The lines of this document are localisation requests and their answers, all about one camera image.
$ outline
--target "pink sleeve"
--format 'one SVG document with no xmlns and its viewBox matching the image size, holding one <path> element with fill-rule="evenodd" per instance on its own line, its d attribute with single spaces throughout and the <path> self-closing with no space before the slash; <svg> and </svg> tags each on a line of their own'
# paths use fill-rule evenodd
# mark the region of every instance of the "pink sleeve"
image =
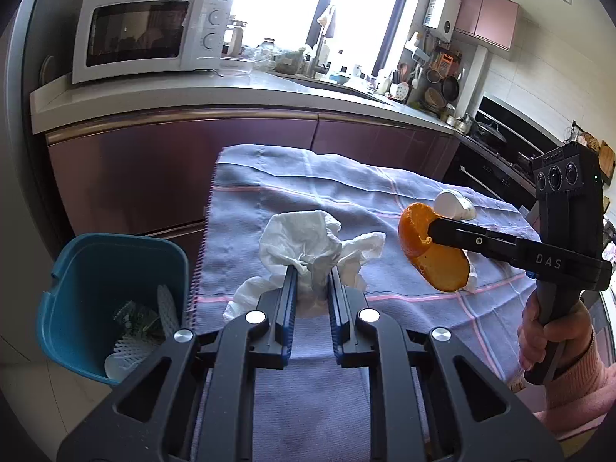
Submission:
<svg viewBox="0 0 616 462">
<path fill-rule="evenodd" d="M 546 386 L 547 410 L 537 418 L 553 433 L 565 433 L 605 415 L 616 399 L 616 365 L 606 368 L 593 337 L 588 351 Z"/>
</svg>

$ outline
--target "cutting board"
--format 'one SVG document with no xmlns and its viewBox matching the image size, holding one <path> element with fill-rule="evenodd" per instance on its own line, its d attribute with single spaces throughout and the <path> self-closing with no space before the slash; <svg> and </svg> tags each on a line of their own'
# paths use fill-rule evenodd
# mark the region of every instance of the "cutting board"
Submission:
<svg viewBox="0 0 616 462">
<path fill-rule="evenodd" d="M 601 167 L 601 173 L 603 174 L 603 182 L 610 185 L 612 183 L 612 175 L 614 174 L 614 152 L 612 148 L 606 144 L 605 141 L 601 143 L 601 149 L 599 150 L 599 166 Z"/>
</svg>

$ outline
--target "sink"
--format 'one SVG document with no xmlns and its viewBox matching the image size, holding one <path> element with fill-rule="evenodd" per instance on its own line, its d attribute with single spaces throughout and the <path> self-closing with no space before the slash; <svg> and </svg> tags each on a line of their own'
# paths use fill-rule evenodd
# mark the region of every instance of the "sink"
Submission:
<svg viewBox="0 0 616 462">
<path fill-rule="evenodd" d="M 329 90 L 331 92 L 338 92 L 340 94 L 354 95 L 355 97 L 360 97 L 362 99 L 367 99 L 369 101 L 380 102 L 381 104 L 389 104 L 386 99 L 374 95 L 368 94 L 366 92 L 360 92 L 359 90 L 353 89 L 351 87 L 346 87 L 345 85 L 339 85 L 337 83 L 329 83 L 324 82 L 322 80 L 312 80 L 310 78 L 298 78 L 294 76 L 285 75 L 284 78 L 286 80 L 290 80 L 298 85 L 303 85 L 304 87 L 310 87 L 311 89 L 321 89 L 321 90 Z"/>
</svg>

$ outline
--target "ceiling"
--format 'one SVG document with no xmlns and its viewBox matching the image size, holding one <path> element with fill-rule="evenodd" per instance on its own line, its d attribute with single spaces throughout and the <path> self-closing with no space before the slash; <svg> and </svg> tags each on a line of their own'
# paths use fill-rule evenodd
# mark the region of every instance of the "ceiling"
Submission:
<svg viewBox="0 0 616 462">
<path fill-rule="evenodd" d="M 616 73 L 616 27 L 599 0 L 512 0 L 524 16 Z"/>
</svg>

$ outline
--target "orange peel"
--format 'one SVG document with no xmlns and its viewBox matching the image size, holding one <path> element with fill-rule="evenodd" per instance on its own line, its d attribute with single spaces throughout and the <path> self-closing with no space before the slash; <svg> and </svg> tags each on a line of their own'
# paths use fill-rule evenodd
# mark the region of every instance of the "orange peel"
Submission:
<svg viewBox="0 0 616 462">
<path fill-rule="evenodd" d="M 442 292 L 454 292 L 468 283 L 470 265 L 462 250 L 433 243 L 428 236 L 439 217 L 432 207 L 412 203 L 400 216 L 398 236 L 405 256 L 426 281 Z"/>
</svg>

